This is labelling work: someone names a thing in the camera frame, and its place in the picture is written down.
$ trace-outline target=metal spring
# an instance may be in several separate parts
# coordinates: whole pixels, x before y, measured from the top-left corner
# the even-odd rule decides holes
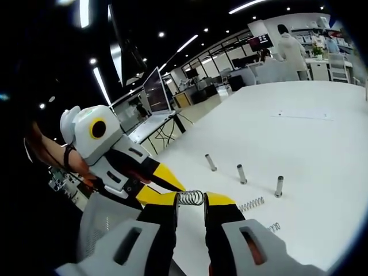
[[[263,197],[256,198],[248,203],[238,206],[239,210],[243,213],[245,211],[249,211],[250,209],[262,205],[265,203],[265,199]]]
[[[178,203],[181,205],[200,206],[205,201],[205,196],[201,191],[180,191],[178,192]]]
[[[278,223],[274,223],[273,225],[271,225],[267,229],[272,231],[272,232],[276,232],[276,231],[281,230],[281,226]]]

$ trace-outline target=office chair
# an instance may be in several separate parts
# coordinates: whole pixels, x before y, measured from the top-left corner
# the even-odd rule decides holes
[[[344,56],[339,53],[329,53],[328,61],[331,81],[350,83],[345,66]]]

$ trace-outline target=metal peg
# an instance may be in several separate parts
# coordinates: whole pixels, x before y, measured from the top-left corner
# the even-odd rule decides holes
[[[283,184],[283,177],[279,176],[277,178],[277,187],[275,191],[275,197],[279,198],[282,196],[282,184]]]
[[[209,165],[210,165],[210,167],[211,167],[211,171],[217,171],[217,168],[216,168],[216,166],[213,164],[213,161],[212,161],[211,157],[209,157],[209,154],[206,154],[205,156],[206,156],[207,161],[208,161],[208,163],[209,163]]]
[[[237,171],[239,172],[240,183],[247,184],[248,180],[246,178],[246,175],[244,174],[243,166],[239,164],[236,167],[237,167]]]

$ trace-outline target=computer screen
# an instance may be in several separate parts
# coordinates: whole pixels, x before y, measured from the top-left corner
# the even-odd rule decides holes
[[[253,37],[252,39],[249,39],[248,42],[253,52],[274,46],[267,33],[261,36]]]
[[[159,69],[156,67],[143,84],[151,112],[170,110]]]
[[[192,70],[186,71],[186,76],[188,77],[188,79],[191,79],[191,78],[194,78],[195,76],[198,76],[197,69],[192,69]]]

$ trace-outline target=white table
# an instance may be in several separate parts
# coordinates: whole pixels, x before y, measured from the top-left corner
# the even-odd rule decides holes
[[[328,270],[355,241],[367,210],[365,90],[313,81],[244,87],[158,160],[188,190],[226,194],[237,204],[263,197],[265,204],[245,217],[266,227],[279,222],[275,234],[292,257]],[[239,182],[237,164],[244,167],[246,185]],[[276,199],[279,175],[285,180]],[[180,207],[174,260],[189,276],[208,275],[203,206]]]
[[[329,63],[328,59],[319,60],[319,59],[314,59],[314,58],[305,59],[305,62],[307,64],[312,64],[312,63],[324,63],[324,64],[328,64]],[[352,63],[345,60],[345,66],[352,68]]]

